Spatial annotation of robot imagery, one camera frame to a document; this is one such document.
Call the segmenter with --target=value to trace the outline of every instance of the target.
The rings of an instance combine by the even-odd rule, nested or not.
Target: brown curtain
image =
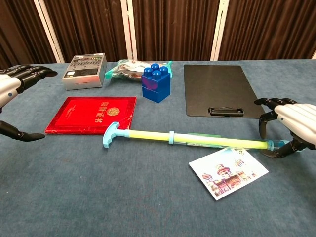
[[[133,0],[138,60],[210,60],[219,0]]]
[[[55,63],[33,0],[0,0],[0,68]]]
[[[230,0],[219,60],[311,59],[316,0]]]
[[[120,0],[45,0],[66,62],[75,55],[105,53],[127,58]]]

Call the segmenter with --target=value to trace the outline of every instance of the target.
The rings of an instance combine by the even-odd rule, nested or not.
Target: red book
[[[130,129],[137,97],[68,97],[47,134],[103,135],[112,122]]]

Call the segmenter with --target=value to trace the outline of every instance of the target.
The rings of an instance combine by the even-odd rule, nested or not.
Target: blue toy block
[[[170,95],[170,73],[167,67],[152,64],[142,75],[143,96],[157,103]]]

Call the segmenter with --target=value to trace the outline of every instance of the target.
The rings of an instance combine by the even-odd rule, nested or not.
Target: table
[[[3,108],[0,119],[43,133],[68,96],[138,96],[132,129],[258,139],[258,120],[186,115],[184,64],[240,65],[261,97],[316,105],[316,60],[173,62],[171,95],[156,104],[141,85],[113,79],[66,91],[67,64]],[[115,63],[108,63],[107,70]],[[291,139],[278,121],[270,139]],[[23,143],[0,136],[0,236],[287,236],[316,232],[316,151],[283,159],[250,153],[269,173],[215,201],[188,163],[218,149],[102,136],[47,135]]]

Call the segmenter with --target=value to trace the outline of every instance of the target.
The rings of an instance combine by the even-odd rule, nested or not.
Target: plastic bag
[[[143,62],[137,60],[119,60],[118,64],[105,73],[105,79],[109,80],[111,78],[128,78],[130,80],[142,81],[142,75],[145,68],[150,68],[150,66],[155,62]],[[168,68],[170,73],[170,78],[172,78],[171,64],[172,61],[168,63],[157,63],[159,67],[165,66]]]

